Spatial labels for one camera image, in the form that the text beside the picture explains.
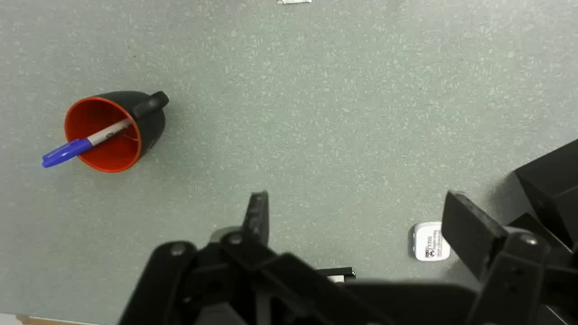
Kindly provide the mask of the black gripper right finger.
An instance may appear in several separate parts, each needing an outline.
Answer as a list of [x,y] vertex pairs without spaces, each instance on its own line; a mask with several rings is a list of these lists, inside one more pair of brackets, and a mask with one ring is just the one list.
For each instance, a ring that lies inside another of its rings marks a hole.
[[483,278],[504,246],[508,231],[465,193],[448,191],[443,237],[472,275]]

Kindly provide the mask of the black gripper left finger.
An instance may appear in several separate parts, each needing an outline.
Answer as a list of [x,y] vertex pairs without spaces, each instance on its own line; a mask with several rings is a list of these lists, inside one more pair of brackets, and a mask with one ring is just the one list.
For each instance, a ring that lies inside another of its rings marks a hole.
[[266,191],[250,197],[243,237],[259,244],[270,242],[270,195]]

